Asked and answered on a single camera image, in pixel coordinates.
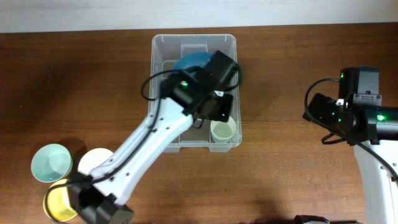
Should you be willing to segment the cream plastic cup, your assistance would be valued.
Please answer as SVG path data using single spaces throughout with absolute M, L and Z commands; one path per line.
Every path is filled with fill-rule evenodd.
M 232 117 L 227 122 L 212 121 L 210 132 L 215 143 L 227 143 L 236 134 L 236 122 Z

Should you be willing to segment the dark blue large bowl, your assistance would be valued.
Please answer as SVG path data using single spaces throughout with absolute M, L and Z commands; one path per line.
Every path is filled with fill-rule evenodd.
M 213 54 L 209 52 L 193 52 L 182 57 L 174 65 L 173 70 L 186 70 L 190 67 L 204 68 Z

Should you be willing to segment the clear plastic storage bin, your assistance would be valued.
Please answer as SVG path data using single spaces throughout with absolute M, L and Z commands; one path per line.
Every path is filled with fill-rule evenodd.
M 150 73 L 156 74 L 163 70 L 171 70 L 182 57 L 193 52 L 223 52 L 233 60 L 237 60 L 236 39 L 231 34 L 158 34 L 152 39 L 152 56 Z M 195 127 L 176 137 L 165 149 L 165 152 L 179 152 L 182 147 L 207 147 L 210 152 L 228 152 L 241 144 L 241 109 L 239 89 L 230 92 L 233 105 L 230 116 L 239 124 L 239 141 L 231 144 L 215 143 L 211 137 L 210 121 L 205 121 L 200 129 Z

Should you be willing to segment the mint green plastic cup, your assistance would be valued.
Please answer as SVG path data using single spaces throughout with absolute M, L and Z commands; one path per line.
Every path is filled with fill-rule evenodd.
M 236 128 L 235 128 L 234 134 L 231 137 L 230 143 L 234 144 L 234 143 L 238 142 L 239 136 L 240 136 L 239 124 L 236 124 Z

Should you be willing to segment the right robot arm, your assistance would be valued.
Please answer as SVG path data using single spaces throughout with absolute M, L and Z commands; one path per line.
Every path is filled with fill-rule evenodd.
M 382 105 L 379 69 L 344 68 L 338 98 L 304 98 L 303 118 L 329 131 L 324 145 L 353 147 L 366 202 L 367 223 L 397 223 L 397 108 Z

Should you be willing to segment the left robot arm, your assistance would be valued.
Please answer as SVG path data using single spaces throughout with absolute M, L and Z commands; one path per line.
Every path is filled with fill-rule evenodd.
M 67 182 L 70 205 L 86 223 L 129 223 L 126 205 L 137 183 L 164 149 L 196 120 L 229 118 L 231 91 L 243 79 L 239 65 L 217 50 L 204 66 L 165 71 L 155 110 L 106 161 Z

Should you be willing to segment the white small bowl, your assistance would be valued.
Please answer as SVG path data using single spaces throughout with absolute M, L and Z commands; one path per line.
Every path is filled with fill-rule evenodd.
M 88 175 L 90 171 L 109 159 L 113 152 L 105 148 L 96 148 L 88 151 L 78 164 L 78 172 Z

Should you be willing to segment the light teal small bowl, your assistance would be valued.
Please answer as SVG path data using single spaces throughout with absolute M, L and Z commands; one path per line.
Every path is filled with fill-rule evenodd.
M 73 159 L 69 150 L 61 144 L 48 144 L 34 155 L 30 169 L 40 182 L 51 183 L 65 178 L 72 170 Z

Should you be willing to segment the yellow small bowl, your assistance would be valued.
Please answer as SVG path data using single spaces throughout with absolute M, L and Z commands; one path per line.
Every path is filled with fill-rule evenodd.
M 67 187 L 52 190 L 48 196 L 48 203 L 52 216 L 60 222 L 69 221 L 77 216 L 77 212 L 70 205 Z

